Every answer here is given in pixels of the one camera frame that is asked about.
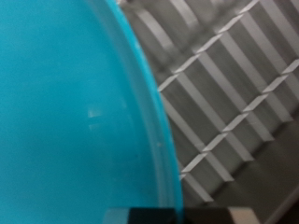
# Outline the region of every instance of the blue surface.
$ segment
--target blue surface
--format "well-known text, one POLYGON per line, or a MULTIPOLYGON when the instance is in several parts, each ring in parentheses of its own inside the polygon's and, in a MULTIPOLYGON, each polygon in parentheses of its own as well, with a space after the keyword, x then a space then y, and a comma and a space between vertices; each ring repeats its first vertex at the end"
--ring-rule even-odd
POLYGON ((0 1, 0 223, 182 206, 161 100, 113 1, 0 1))

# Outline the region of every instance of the curved edge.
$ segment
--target curved edge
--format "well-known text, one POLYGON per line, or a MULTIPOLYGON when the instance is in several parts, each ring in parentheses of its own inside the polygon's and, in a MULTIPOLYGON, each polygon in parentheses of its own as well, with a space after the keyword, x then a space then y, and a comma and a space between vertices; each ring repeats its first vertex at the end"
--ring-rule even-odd
POLYGON ((143 54, 143 51, 135 37, 135 34, 126 20, 125 16, 123 15, 121 9, 115 2, 115 0, 106 0, 109 8, 111 9, 111 12, 114 14, 118 24, 120 25, 120 28, 122 32, 124 33, 127 43, 131 47, 132 53, 134 54, 135 61, 137 62, 137 65, 140 69, 140 71, 143 73, 143 78, 148 84, 149 87, 149 94, 153 100, 154 109, 157 112, 158 120, 161 123, 163 135, 164 135, 164 141, 166 144, 167 153, 171 156, 170 163, 171 163, 171 169, 172 174, 171 180, 173 182, 172 186, 175 188, 174 192, 176 194, 175 199, 175 205, 176 210, 178 211, 178 214, 180 215, 182 213, 183 208, 183 201, 182 201, 182 194, 181 194, 181 187, 180 182, 178 178, 178 165, 176 160, 176 151, 174 147, 174 142, 172 138, 172 134, 170 132, 169 123, 167 121, 167 116, 164 112, 164 106, 162 103, 162 99, 160 97, 159 92, 157 91, 158 88, 155 84, 153 75, 150 71, 150 67, 148 65, 148 62, 143 54))

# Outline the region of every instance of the turquoise plastic container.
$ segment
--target turquoise plastic container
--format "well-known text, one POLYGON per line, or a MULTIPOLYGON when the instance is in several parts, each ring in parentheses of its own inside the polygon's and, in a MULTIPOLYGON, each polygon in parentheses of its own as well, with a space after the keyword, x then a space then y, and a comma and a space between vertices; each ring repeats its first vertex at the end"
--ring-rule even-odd
POLYGON ((161 99, 114 1, 0 1, 0 124, 0 223, 181 209, 161 99))

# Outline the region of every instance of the metal grate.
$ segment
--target metal grate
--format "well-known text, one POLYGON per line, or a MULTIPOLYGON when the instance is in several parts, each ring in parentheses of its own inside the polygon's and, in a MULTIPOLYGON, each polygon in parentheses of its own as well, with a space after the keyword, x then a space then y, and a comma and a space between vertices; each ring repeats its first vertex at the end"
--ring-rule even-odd
POLYGON ((234 181, 234 171, 292 120, 299 103, 299 1, 121 6, 163 97, 185 203, 212 202, 213 192, 234 181))

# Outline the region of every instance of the turquoise plastic lid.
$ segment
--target turquoise plastic lid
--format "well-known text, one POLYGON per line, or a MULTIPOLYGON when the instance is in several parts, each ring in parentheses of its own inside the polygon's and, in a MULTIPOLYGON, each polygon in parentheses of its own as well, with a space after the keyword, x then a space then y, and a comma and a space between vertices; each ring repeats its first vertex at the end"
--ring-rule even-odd
POLYGON ((114 1, 0 1, 0 223, 182 207, 161 99, 114 1))

